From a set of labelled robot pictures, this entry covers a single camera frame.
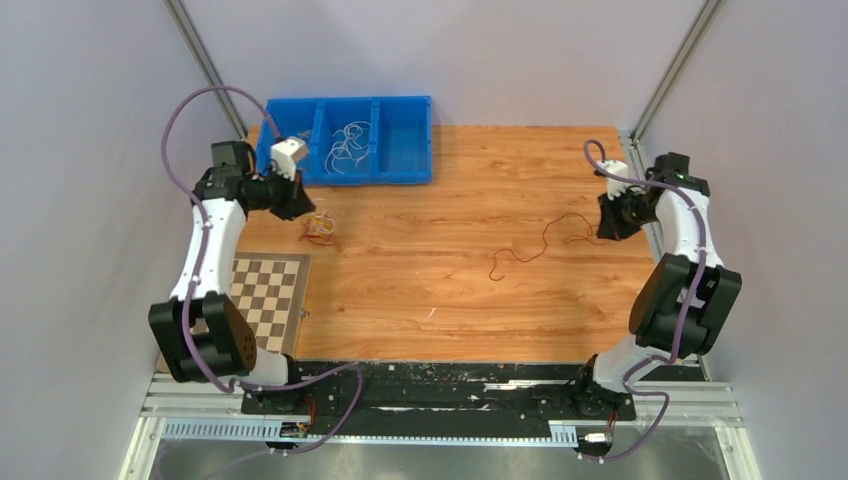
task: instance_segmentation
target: white robotic arm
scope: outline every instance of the white robotic arm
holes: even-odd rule
[[[170,300],[150,307],[148,320],[159,348],[177,381],[211,381],[200,362],[220,379],[237,377],[253,385],[283,385],[289,380],[287,357],[256,345],[253,330],[229,298],[236,244],[250,211],[270,210],[293,220],[315,210],[300,182],[295,164],[307,154],[297,138],[271,149],[273,169],[267,176],[252,172],[252,148],[244,142],[212,145],[220,165],[195,185],[200,207],[193,207],[193,230],[185,265]],[[195,275],[198,259],[202,268]],[[195,288],[186,298],[189,284]],[[206,322],[208,332],[192,334],[194,354],[183,334],[183,322]]]
[[[606,160],[600,167],[618,177],[628,177],[624,162]],[[595,355],[576,382],[573,407],[588,414],[615,410],[626,401],[626,383],[635,382],[667,363],[683,299],[705,253],[704,275],[686,307],[677,358],[705,354],[713,346],[741,288],[738,273],[724,268],[715,251],[707,221],[709,186],[689,175],[689,157],[669,153],[657,158],[648,180],[682,190],[703,219],[706,244],[699,246],[699,225],[692,208],[675,192],[607,180],[607,191],[598,197],[601,207],[600,238],[623,240],[642,225],[659,222],[665,254],[648,279],[631,311],[630,335],[611,350]]]

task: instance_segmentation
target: wooden table surface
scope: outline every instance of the wooden table surface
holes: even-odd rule
[[[651,273],[640,233],[602,246],[604,181],[582,145],[597,138],[623,158],[612,128],[435,127],[433,183],[310,188],[337,222],[336,246],[299,242],[302,227],[251,213],[242,252],[313,255],[296,356],[326,359],[584,362],[627,333]]]

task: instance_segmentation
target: gray wall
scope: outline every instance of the gray wall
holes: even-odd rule
[[[155,0],[6,2],[0,65],[0,478],[113,479],[189,238],[159,139],[204,82]],[[192,181],[231,134],[198,103],[171,149]]]
[[[645,146],[687,153],[744,286],[716,348],[764,478],[845,478],[848,4],[728,0]]]
[[[257,95],[433,95],[434,121],[632,127],[701,0],[186,0]]]

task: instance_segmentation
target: red wire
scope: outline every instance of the red wire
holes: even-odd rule
[[[553,220],[553,221],[551,221],[551,222],[548,222],[548,224],[547,224],[547,225],[545,225],[545,229],[544,229],[544,230],[542,230],[542,243],[544,243],[544,244],[545,244],[545,246],[544,246],[544,247],[542,247],[542,251],[541,251],[541,252],[539,252],[539,253],[537,253],[536,255],[533,255],[532,257],[530,257],[530,258],[528,258],[528,259],[526,259],[526,260],[523,260],[523,259],[521,259],[521,258],[518,258],[518,255],[516,255],[516,254],[515,254],[515,252],[513,252],[511,248],[502,248],[502,249],[500,249],[500,250],[496,251],[495,253],[493,253],[493,254],[492,254],[492,258],[494,259],[494,261],[495,261],[494,263],[495,263],[495,264],[494,264],[494,265],[492,265],[492,270],[491,270],[491,271],[489,271],[489,280],[491,280],[491,281],[493,281],[493,282],[500,282],[500,281],[501,281],[501,280],[503,280],[503,279],[504,279],[504,277],[506,276],[506,275],[501,275],[501,276],[500,276],[500,277],[498,277],[498,278],[494,278],[494,277],[492,277],[492,274],[493,274],[493,273],[495,273],[495,270],[498,268],[498,254],[499,254],[499,253],[501,253],[501,252],[509,252],[509,254],[510,254],[510,255],[512,255],[512,257],[513,257],[514,259],[518,260],[518,261],[519,261],[519,262],[521,262],[521,263],[530,263],[530,262],[532,262],[533,260],[536,260],[537,258],[539,258],[539,257],[541,257],[542,255],[544,255],[544,253],[548,250],[548,239],[547,239],[547,238],[545,238],[545,234],[546,234],[546,233],[548,233],[548,229],[551,227],[551,225],[553,225],[553,224],[555,224],[555,223],[559,222],[560,220],[562,220],[562,219],[564,219],[564,218],[572,217],[572,216],[574,216],[574,217],[580,217],[580,219],[582,219],[584,222],[586,222],[586,225],[589,227],[589,232],[588,232],[588,234],[587,234],[587,235],[585,235],[585,236],[583,236],[583,235],[575,235],[575,234],[571,234],[571,235],[569,235],[569,236],[565,237],[564,243],[565,243],[566,245],[568,245],[568,244],[569,244],[569,243],[571,243],[571,242],[576,242],[576,241],[578,241],[578,240],[585,240],[585,241],[587,241],[587,242],[591,243],[592,245],[598,245],[598,246],[600,246],[600,245],[606,245],[606,244],[608,243],[608,242],[597,243],[597,242],[592,241],[592,236],[595,234],[595,233],[594,233],[594,228],[592,227],[592,224],[591,224],[591,223],[589,223],[589,220],[586,220],[586,217],[584,217],[583,215],[580,215],[579,213],[574,213],[574,212],[564,213],[561,217],[559,217],[559,218],[557,218],[556,220]]]

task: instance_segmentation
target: metal pole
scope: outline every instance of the metal pole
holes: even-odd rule
[[[689,27],[689,31],[686,32],[686,36],[683,38],[683,43],[680,44],[680,48],[674,54],[674,58],[671,60],[671,64],[669,64],[662,80],[660,80],[660,84],[654,91],[654,95],[648,101],[648,106],[645,107],[642,116],[636,122],[636,128],[633,129],[631,138],[637,145],[645,138],[648,128],[653,123],[657,112],[659,112],[671,88],[677,82],[680,72],[683,71],[683,67],[686,66],[686,62],[689,61],[692,52],[704,36],[704,32],[706,32],[707,27],[709,27],[710,22],[715,17],[718,7],[723,3],[724,0],[705,0],[704,4],[701,5],[701,9],[695,16],[695,21],[692,22],[692,26]]]
[[[189,16],[185,4],[182,0],[162,0],[162,2],[168,8],[168,12],[170,12],[171,18],[177,26],[177,30],[180,31],[188,49],[191,51],[192,56],[194,56],[195,62],[197,62],[197,66],[206,78],[206,83],[209,86],[224,85],[221,76],[218,74],[218,70],[215,68],[215,64],[212,63],[212,57],[209,56],[209,52],[200,39],[200,34],[197,32],[194,22],[191,21],[191,16]],[[215,94],[224,116],[230,122],[230,126],[233,127],[236,135],[240,138],[246,138],[247,128],[230,94],[228,92],[215,92]]]

